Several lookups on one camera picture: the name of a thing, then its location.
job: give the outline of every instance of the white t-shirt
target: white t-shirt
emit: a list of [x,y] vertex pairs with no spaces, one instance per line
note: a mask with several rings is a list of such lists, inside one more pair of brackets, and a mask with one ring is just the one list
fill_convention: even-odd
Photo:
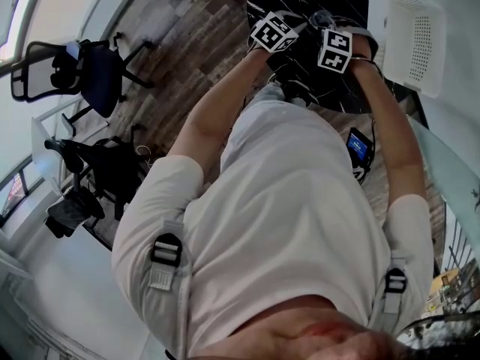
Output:
[[149,250],[162,220],[184,222],[193,259],[189,355],[303,295],[323,296],[366,326],[391,248],[407,258],[410,294],[401,319],[407,325],[419,317],[434,267],[428,204],[416,195],[398,199],[382,228],[344,141],[317,114],[279,101],[249,106],[232,130],[220,177],[200,196],[202,187],[194,160],[158,160],[113,247],[121,288],[140,317],[154,321],[160,317],[143,305],[141,281]]

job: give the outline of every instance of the strap buckle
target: strap buckle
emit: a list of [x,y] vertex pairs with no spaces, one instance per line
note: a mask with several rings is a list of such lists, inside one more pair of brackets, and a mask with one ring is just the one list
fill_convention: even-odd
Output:
[[393,268],[385,276],[385,293],[404,293],[407,289],[407,277],[404,271]]
[[178,268],[182,258],[182,242],[172,233],[160,235],[151,249],[150,258],[154,263]]

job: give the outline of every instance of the glass railing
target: glass railing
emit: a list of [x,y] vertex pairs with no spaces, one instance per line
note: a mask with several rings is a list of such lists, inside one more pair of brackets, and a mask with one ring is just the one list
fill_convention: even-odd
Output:
[[472,256],[480,263],[480,178],[427,128],[412,118],[410,124],[430,180],[452,210]]

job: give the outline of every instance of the wooden floor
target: wooden floor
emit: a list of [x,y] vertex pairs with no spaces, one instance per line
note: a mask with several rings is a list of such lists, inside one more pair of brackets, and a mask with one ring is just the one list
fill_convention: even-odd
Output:
[[[145,80],[153,80],[156,88],[146,90],[138,85],[124,89],[128,100],[119,104],[112,115],[111,134],[126,137],[131,125],[140,123],[145,130],[136,143],[152,152],[168,152],[195,103],[241,60],[247,50],[250,33],[245,10],[246,0],[132,0],[115,31],[124,33],[121,53],[126,56],[142,39],[152,40],[153,51],[142,51],[131,71]],[[261,88],[271,71],[266,68],[250,96]],[[415,115],[411,105],[408,112]],[[346,138],[351,127],[371,135],[369,115],[344,115],[324,109],[319,114]],[[89,124],[98,121],[91,115]],[[385,218],[388,183],[383,166],[381,145],[377,147],[373,171],[364,183],[365,193],[381,222]],[[215,180],[216,166],[209,175]],[[443,252],[444,206],[437,192],[428,187],[432,214],[436,258]],[[117,223],[108,215],[96,230],[108,242],[113,241]]]

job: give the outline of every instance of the office chair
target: office chair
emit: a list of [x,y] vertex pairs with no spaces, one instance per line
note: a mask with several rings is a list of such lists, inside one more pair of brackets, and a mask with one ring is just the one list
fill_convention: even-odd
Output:
[[80,191],[80,182],[93,171],[95,197],[105,197],[115,205],[115,219],[120,221],[125,204],[131,202],[142,184],[141,176],[146,176],[140,161],[160,157],[138,155],[134,148],[134,132],[139,125],[131,128],[130,141],[123,142],[118,137],[103,139],[95,145],[85,145],[71,140],[50,139],[45,148],[61,155],[67,169],[74,174],[74,188]]
[[127,70],[127,66],[143,49],[151,49],[152,42],[143,41],[125,60],[119,54],[117,33],[113,38],[115,50],[108,40],[78,44],[78,60],[68,52],[68,46],[34,41],[27,46],[25,58],[12,67],[11,92],[17,101],[34,101],[52,95],[83,96],[88,107],[70,118],[62,115],[65,127],[75,136],[74,123],[91,110],[104,118],[110,117],[118,102],[126,100],[122,94],[122,78],[151,89],[153,82],[145,82]]

